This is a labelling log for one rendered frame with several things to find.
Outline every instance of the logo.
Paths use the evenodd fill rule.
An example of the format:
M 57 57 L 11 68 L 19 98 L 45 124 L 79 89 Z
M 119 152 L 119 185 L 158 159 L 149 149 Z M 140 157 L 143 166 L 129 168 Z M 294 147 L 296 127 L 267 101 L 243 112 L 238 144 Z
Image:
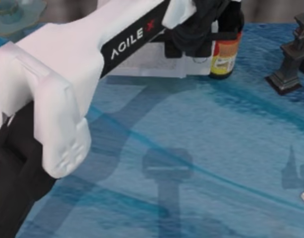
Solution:
M 125 41 L 122 41 L 117 48 L 112 50 L 111 60 L 126 51 L 129 47 L 134 45 L 139 39 L 143 38 L 144 31 L 150 32 L 155 27 L 155 20 L 150 20 L 145 27 L 139 28 L 135 34 L 130 35 Z

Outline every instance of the blue tablecloth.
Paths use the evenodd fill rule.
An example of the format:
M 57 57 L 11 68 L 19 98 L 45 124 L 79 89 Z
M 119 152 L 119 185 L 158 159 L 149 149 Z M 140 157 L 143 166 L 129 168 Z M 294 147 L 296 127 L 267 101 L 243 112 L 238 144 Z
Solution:
M 295 27 L 248 24 L 227 80 L 100 81 L 87 160 L 18 237 L 177 238 L 166 215 L 179 206 L 183 238 L 304 238 L 304 87 L 280 97 L 264 80 Z

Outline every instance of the table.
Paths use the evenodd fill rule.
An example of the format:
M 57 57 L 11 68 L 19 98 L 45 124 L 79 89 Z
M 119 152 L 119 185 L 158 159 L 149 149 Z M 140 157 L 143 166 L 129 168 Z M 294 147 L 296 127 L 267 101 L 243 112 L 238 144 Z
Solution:
M 304 238 L 304 87 L 281 97 L 264 80 L 295 27 L 247 24 L 227 80 L 100 81 L 87 160 L 34 206 L 18 237 L 177 238 L 165 204 L 183 238 Z M 170 183 L 168 170 L 149 167 L 156 181 L 147 178 L 155 159 L 192 174 Z

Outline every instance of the white arm segment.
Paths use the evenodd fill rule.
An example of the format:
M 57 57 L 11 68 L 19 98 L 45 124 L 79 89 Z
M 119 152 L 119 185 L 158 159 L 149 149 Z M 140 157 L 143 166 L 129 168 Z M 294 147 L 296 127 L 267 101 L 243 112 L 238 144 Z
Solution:
M 3 114 L 14 115 L 33 99 L 34 134 L 50 176 L 69 175 L 89 152 L 85 115 L 104 66 L 101 47 L 163 1 L 111 0 L 86 18 L 47 24 L 0 48 L 0 127 Z M 171 0 L 164 26 L 194 12 L 191 0 Z

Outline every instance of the white robotic arm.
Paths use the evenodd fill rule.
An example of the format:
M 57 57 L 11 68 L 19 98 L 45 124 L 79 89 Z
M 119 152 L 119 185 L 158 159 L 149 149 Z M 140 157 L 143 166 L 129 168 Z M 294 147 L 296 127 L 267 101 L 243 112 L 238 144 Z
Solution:
M 56 179 L 69 175 L 90 148 L 85 115 L 99 78 L 195 11 L 192 0 L 110 0 L 86 18 L 46 24 L 2 46 L 0 128 L 5 118 L 34 101 L 43 168 Z

